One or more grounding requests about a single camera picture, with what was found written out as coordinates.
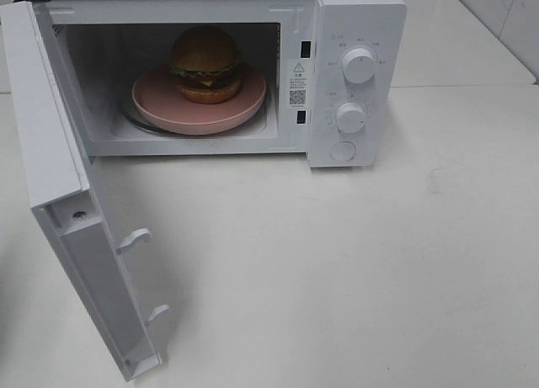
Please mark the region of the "white microwave door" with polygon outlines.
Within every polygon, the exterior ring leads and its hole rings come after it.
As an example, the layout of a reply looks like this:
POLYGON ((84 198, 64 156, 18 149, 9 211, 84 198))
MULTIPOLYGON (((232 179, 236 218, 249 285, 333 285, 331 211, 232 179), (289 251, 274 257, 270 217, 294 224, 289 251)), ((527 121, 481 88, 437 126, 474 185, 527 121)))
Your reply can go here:
POLYGON ((31 210, 126 380, 161 363, 125 263, 146 228, 119 237, 75 122, 80 88, 43 3, 1 8, 5 56, 31 210))

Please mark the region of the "burger with lettuce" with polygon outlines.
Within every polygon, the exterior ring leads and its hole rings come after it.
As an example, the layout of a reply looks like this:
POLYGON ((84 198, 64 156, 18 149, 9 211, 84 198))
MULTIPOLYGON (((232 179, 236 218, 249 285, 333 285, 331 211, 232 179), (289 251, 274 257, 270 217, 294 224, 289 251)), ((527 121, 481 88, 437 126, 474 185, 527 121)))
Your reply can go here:
POLYGON ((234 39, 215 26, 187 29, 173 44, 169 71, 176 88, 197 104, 219 104, 242 86, 241 55, 234 39))

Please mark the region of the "glass microwave turntable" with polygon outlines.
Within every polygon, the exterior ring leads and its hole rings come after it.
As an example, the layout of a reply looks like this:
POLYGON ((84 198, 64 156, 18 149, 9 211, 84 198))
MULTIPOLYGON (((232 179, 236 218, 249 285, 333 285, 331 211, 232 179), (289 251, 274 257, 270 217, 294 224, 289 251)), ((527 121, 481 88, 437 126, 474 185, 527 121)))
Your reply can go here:
POLYGON ((136 110, 133 102, 121 101, 118 103, 119 114, 115 117, 114 129, 117 134, 125 131, 127 126, 143 131, 146 134, 155 136, 164 136, 168 138, 238 138, 238 139, 253 139, 253 138, 273 138, 277 135, 278 125, 275 117, 270 112, 270 101, 267 98, 259 111, 245 123, 234 127, 230 130, 221 131, 209 135, 184 135, 174 133, 169 130, 164 130, 156 127, 136 110))

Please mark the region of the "upper white microwave knob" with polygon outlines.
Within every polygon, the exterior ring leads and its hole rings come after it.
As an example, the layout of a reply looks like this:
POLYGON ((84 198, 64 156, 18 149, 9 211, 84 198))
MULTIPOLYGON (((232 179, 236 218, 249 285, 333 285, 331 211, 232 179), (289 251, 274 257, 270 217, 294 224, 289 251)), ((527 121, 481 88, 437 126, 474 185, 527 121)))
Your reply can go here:
POLYGON ((376 72, 374 51, 367 45, 356 45, 342 56, 344 78, 353 84, 369 81, 376 72))

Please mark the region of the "pink round plate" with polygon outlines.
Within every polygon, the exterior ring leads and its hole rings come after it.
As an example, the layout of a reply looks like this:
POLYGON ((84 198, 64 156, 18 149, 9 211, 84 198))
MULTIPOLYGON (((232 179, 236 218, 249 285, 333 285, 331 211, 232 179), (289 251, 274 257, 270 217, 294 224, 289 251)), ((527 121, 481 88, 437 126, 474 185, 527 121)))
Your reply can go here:
POLYGON ((165 65, 142 74, 131 96, 136 110, 151 124, 173 133, 206 136, 238 127, 254 117, 262 106, 267 82, 255 67, 243 68, 239 92, 220 104, 198 104, 185 99, 165 65))

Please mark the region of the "lower white microwave knob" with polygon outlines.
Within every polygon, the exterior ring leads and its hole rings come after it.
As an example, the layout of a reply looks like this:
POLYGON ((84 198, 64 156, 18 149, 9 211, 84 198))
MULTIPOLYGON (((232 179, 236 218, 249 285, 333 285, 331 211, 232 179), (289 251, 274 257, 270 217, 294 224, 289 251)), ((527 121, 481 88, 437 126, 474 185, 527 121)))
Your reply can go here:
POLYGON ((335 112, 335 122, 340 132, 354 134, 365 127, 366 114, 357 103, 342 104, 335 112))

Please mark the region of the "white microwave knob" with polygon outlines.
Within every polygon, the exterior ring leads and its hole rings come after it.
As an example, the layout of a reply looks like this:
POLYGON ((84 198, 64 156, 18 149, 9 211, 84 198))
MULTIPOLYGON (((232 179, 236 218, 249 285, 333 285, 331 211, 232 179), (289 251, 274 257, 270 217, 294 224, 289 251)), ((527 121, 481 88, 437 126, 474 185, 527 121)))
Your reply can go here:
POLYGON ((376 72, 374 51, 367 45, 356 45, 342 56, 344 78, 353 84, 369 81, 376 72))
POLYGON ((365 127, 366 114, 357 103, 342 104, 335 112, 335 122, 340 132, 354 134, 365 127))

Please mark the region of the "white warning sticker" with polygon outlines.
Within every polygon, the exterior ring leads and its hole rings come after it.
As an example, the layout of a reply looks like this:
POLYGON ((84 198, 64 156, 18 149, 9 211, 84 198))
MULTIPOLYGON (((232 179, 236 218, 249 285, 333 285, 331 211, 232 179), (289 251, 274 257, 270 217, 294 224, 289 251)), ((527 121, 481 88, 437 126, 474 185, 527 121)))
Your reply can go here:
POLYGON ((312 85, 312 61, 289 59, 286 64, 286 102, 291 108, 306 108, 312 85))

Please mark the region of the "white microwave oven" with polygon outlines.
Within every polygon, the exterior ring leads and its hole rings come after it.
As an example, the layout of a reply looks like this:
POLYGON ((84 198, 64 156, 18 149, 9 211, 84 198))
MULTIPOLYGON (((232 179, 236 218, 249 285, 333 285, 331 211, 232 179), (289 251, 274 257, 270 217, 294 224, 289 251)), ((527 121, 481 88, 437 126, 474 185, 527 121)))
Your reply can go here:
POLYGON ((403 0, 13 0, 43 3, 65 47, 80 88, 82 115, 75 125, 89 158, 194 156, 301 152, 312 167, 368 166, 374 162, 387 94, 402 38, 403 0), (273 138, 168 138, 127 126, 117 134, 118 103, 131 101, 131 84, 146 69, 165 63, 175 38, 211 24, 237 42, 245 62, 265 75, 273 138), (344 78, 343 54, 367 45, 376 72, 367 82, 344 78), (308 106, 286 102, 286 62, 310 59, 308 106), (340 132, 335 112, 359 104, 365 127, 340 132), (350 141, 356 154, 334 160, 334 144, 350 141))

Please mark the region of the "round door release button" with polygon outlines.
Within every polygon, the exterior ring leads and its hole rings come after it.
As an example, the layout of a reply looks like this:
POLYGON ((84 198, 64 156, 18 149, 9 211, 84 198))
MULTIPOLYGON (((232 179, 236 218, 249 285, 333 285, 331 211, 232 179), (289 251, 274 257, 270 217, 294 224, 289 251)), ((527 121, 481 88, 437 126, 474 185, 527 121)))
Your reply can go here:
POLYGON ((340 141, 331 148, 330 155, 336 161, 348 162, 354 158, 356 147, 353 142, 340 141))

